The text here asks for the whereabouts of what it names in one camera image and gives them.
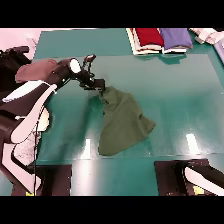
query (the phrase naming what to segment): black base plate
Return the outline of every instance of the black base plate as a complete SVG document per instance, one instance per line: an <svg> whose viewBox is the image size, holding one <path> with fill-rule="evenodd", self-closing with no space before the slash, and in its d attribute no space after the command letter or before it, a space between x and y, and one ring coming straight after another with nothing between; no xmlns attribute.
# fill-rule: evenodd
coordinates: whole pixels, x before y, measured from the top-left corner
<svg viewBox="0 0 224 224"><path fill-rule="evenodd" d="M181 160L172 161L155 161L155 171L158 184L158 190L160 196L186 196L180 192L176 175L174 172L175 166ZM207 159L192 159L186 160L187 162L194 163L195 165L208 166L209 162ZM187 184L188 192L193 192L193 184ZM204 195L214 195L208 191L204 191Z"/></svg>
<svg viewBox="0 0 224 224"><path fill-rule="evenodd" d="M36 173L44 174L36 196L70 196L72 165L36 166ZM26 190L14 184L11 196L26 196Z"/></svg>

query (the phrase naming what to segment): wire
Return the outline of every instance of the wire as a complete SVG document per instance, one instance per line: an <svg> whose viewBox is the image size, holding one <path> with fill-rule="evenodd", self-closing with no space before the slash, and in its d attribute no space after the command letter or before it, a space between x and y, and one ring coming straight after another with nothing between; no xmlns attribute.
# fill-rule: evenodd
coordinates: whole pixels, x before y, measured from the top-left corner
<svg viewBox="0 0 224 224"><path fill-rule="evenodd" d="M36 123L36 130L35 130L35 145L34 145L34 154L33 154L33 157L34 157L34 196L36 196L36 165L37 165L37 160L36 160L36 154L35 154L35 150L37 150L37 130L38 130L38 125L39 125L39 120L40 120L40 117L41 117L41 114L43 113L43 110L44 110L44 106L42 107L40 113L39 113L39 117L38 117L38 120L37 120L37 123Z"/></svg>

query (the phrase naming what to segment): table surface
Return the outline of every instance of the table surface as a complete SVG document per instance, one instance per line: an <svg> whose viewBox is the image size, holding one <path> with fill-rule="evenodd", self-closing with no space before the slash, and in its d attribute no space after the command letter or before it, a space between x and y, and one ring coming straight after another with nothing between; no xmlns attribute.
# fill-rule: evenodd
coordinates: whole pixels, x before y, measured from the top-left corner
<svg viewBox="0 0 224 224"><path fill-rule="evenodd" d="M92 71L132 93L156 122L149 137L111 157L98 155L103 105L71 81L47 105L51 125L38 164L73 164L71 195L158 195L154 161L208 158L224 172L224 69L213 46L186 55L133 56L125 29L42 32L35 60L96 54ZM0 176L0 195L11 183Z"/></svg>

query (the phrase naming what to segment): yellow label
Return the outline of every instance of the yellow label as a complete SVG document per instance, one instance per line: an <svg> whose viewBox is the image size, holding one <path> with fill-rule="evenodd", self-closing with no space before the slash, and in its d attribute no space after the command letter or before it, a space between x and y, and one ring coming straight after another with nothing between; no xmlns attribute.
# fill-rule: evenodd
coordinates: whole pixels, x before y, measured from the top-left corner
<svg viewBox="0 0 224 224"><path fill-rule="evenodd" d="M34 196L34 193L30 194L29 192L26 192L26 196Z"/></svg>
<svg viewBox="0 0 224 224"><path fill-rule="evenodd" d="M196 195L198 195L198 194L204 194L205 193L204 189L202 189L202 188L200 188L198 186L194 186L193 188L194 188L194 193Z"/></svg>

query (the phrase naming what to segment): dark green fabric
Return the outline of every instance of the dark green fabric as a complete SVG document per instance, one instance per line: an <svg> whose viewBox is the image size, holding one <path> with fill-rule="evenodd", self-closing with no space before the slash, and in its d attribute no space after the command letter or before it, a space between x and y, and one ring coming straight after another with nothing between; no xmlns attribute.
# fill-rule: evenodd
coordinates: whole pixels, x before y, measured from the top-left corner
<svg viewBox="0 0 224 224"><path fill-rule="evenodd" d="M111 156L147 138L155 122L143 116L130 93L108 87L104 102L104 128L100 136L99 154Z"/></svg>

